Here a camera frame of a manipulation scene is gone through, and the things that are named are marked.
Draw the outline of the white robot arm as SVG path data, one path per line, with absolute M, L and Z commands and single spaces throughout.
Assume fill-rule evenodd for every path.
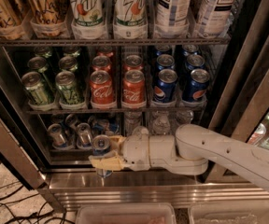
M 150 135 L 139 127 L 116 142 L 97 138 L 91 165 L 97 169 L 147 171 L 163 168 L 177 175 L 200 175 L 213 161 L 269 192 L 269 150 L 243 143 L 193 124 L 173 135 Z

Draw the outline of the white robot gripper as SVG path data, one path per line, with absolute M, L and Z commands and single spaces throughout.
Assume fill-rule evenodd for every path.
M 112 135 L 109 140 L 111 149 L 116 151 L 103 156 L 90 156 L 89 161 L 94 168 L 120 171 L 125 161 L 126 167 L 133 171 L 147 171 L 150 168 L 163 168 L 169 172 L 177 170 L 173 135 L 135 134 L 127 139 L 122 135 Z

